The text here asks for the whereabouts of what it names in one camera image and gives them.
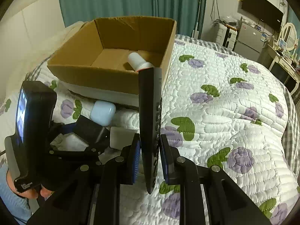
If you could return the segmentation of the person's left hand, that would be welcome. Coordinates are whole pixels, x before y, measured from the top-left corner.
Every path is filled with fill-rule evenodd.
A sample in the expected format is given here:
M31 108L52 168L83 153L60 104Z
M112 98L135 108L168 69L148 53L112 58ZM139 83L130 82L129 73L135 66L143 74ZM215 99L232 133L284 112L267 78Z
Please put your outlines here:
M15 194L17 194L17 195L19 195L20 197L23 197L23 198L37 199L38 196L41 195L43 198L47 199L48 197L50 197L53 194L53 191L48 190L43 186L42 186L40 191L36 191L34 188L32 188L32 189L28 189L27 191L22 192L22 193L18 192L16 190L15 186L14 186L14 182L12 180L10 171L7 171L6 181L7 181L7 184L8 184L8 187L10 188L10 190L13 193L15 193Z

